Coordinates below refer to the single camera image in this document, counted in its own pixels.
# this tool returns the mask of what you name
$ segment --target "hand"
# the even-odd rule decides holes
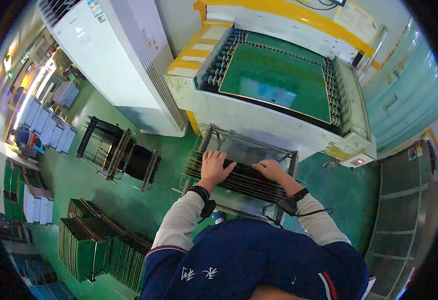
[[[258,164],[253,164],[252,167],[262,173],[269,180],[281,184],[284,178],[289,175],[282,170],[281,165],[274,159],[266,159],[260,161]]]
[[[224,169],[223,164],[226,155],[220,151],[206,151],[202,155],[201,180],[197,185],[205,188],[209,194],[217,184],[228,177],[232,169],[237,165],[236,162],[233,162]]]
[[[286,191],[288,197],[292,197],[300,190],[304,189],[302,185],[287,174],[278,162],[274,159],[267,159],[260,161],[258,164],[252,165],[252,167],[262,173],[268,179],[280,184]]]

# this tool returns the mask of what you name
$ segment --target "white sleeve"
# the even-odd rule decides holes
[[[156,233],[152,249],[158,246],[177,246],[186,251],[192,248],[191,233],[204,208],[204,201],[196,192],[188,191],[177,200],[164,216]]]
[[[298,215],[312,213],[321,209],[324,209],[324,207],[311,194],[305,195],[303,199],[297,202]],[[311,239],[321,246],[337,241],[350,244],[347,236],[337,228],[337,225],[327,212],[314,213],[305,217],[300,216],[299,222]]]

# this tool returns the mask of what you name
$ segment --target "green pcb panel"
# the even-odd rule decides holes
[[[309,49],[306,49],[296,44],[289,43],[288,41],[285,41],[283,39],[278,39],[273,36],[271,37],[266,34],[264,35],[261,33],[250,31],[247,33],[246,41],[278,48],[284,51],[288,51],[303,56],[316,63],[320,63],[322,65],[324,64],[324,57],[322,57],[320,54],[317,54],[313,51],[310,51]]]
[[[322,68],[266,48],[237,45],[219,92],[266,102],[331,123]]]

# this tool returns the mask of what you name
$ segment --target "epoxy floor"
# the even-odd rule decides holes
[[[130,299],[135,294],[109,275],[97,277],[92,286],[88,282],[76,283],[58,260],[57,224],[66,217],[70,198],[83,197],[92,200],[107,215],[115,218],[130,231],[142,232],[153,238],[169,207],[178,199],[179,193],[172,188],[179,187],[180,173],[186,163],[189,150],[197,136],[188,128],[183,138],[144,135],[114,108],[89,82],[79,83],[80,93],[66,113],[74,120],[79,132],[67,155],[47,149],[39,169],[52,190],[55,203],[53,225],[31,225],[34,242],[39,253],[48,259],[60,280],[64,281],[78,299]],[[121,128],[137,132],[138,144],[157,149],[162,157],[154,184],[146,192],[139,192],[121,180],[114,184],[107,182],[84,161],[75,157],[75,151],[84,132],[87,116],[96,116]],[[380,169],[366,165],[355,171],[333,165],[322,169],[325,162],[333,158],[316,153],[299,164],[297,178],[306,182],[307,189],[323,205],[334,208],[332,218],[350,238],[359,252],[365,253],[372,234],[378,203]],[[124,181],[140,186],[140,181],[125,177]],[[212,220],[206,219],[197,228],[197,234]],[[287,216],[285,228],[299,231],[297,219]]]

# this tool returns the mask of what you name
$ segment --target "wrist strap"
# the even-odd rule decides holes
[[[295,193],[292,197],[283,198],[279,201],[279,206],[284,209],[290,216],[295,216],[297,211],[297,202],[307,195],[309,191],[304,188]]]
[[[201,196],[202,201],[204,201],[204,203],[207,203],[209,201],[209,198],[211,195],[209,195],[209,192],[204,189],[202,186],[199,185],[194,185],[190,191],[193,191],[195,193],[197,193],[199,196]]]
[[[201,211],[201,218],[203,220],[205,218],[209,218],[212,212],[214,211],[214,209],[216,209],[216,201],[209,199],[211,195],[209,195],[209,192],[206,189],[204,189],[202,186],[194,185],[190,189],[190,191],[197,193],[201,197],[202,201],[204,201],[204,208]]]

